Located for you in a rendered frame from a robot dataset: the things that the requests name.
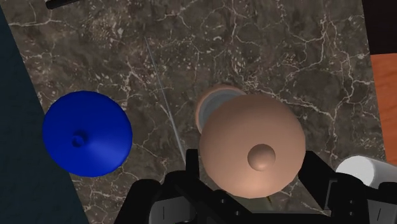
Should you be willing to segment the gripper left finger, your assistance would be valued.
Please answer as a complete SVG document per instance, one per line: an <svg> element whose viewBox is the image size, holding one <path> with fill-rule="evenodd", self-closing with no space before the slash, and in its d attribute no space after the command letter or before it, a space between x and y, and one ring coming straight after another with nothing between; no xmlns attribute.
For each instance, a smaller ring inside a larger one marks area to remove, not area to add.
<svg viewBox="0 0 397 224"><path fill-rule="evenodd" d="M133 183L114 224L251 224L251 212L200 180L198 150L189 149L185 170Z"/></svg>

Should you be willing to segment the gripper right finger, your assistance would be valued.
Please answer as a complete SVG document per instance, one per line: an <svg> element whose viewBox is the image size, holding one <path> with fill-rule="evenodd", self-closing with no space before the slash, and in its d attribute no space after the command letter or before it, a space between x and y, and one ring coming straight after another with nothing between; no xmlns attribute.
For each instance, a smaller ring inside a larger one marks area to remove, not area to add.
<svg viewBox="0 0 397 224"><path fill-rule="evenodd" d="M330 216L300 214L303 224L397 224L397 183L366 186L350 174L335 172L313 151L307 151L298 179Z"/></svg>

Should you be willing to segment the white cylinder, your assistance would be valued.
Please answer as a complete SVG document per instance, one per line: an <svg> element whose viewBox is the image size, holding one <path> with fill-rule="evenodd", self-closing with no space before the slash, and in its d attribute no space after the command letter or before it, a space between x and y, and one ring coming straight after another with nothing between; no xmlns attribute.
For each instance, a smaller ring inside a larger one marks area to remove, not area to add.
<svg viewBox="0 0 397 224"><path fill-rule="evenodd" d="M397 183L397 169L393 165L360 155L343 160L336 172L350 174L372 188L383 182Z"/></svg>

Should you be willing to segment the tan cup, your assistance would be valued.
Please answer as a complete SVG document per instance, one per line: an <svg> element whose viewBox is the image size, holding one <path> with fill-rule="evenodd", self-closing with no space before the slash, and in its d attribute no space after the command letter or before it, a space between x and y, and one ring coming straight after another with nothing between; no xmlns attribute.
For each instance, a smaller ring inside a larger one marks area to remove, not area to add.
<svg viewBox="0 0 397 224"><path fill-rule="evenodd" d="M198 131L202 133L202 129L211 113L224 102L245 94L241 89L226 84L217 84L208 88L199 97L195 108L195 124Z"/></svg>

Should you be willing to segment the tan round vase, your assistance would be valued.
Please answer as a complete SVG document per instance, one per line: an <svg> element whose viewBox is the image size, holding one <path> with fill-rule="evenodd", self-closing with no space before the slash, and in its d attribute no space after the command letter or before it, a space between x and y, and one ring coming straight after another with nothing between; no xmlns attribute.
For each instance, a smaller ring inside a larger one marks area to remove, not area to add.
<svg viewBox="0 0 397 224"><path fill-rule="evenodd" d="M241 95L211 113L199 152L208 176L247 199L290 184L305 156L305 134L289 107L266 95Z"/></svg>

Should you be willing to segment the blue cone-shaped vase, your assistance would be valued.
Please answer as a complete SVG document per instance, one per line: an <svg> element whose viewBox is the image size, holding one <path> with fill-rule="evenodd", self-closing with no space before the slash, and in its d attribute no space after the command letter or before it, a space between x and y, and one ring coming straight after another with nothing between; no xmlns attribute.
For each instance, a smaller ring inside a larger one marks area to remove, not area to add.
<svg viewBox="0 0 397 224"><path fill-rule="evenodd" d="M98 177L124 163L133 132L114 100L97 92L77 91L50 106L42 136L48 154L61 168L77 176Z"/></svg>

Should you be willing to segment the black bar-shaped object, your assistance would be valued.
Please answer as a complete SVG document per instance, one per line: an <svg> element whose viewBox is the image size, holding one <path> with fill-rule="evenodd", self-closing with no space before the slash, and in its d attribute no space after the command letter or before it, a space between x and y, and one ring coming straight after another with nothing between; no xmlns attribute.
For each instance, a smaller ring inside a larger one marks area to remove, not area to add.
<svg viewBox="0 0 397 224"><path fill-rule="evenodd" d="M77 1L79 0L47 0L45 5L49 10L53 10Z"/></svg>

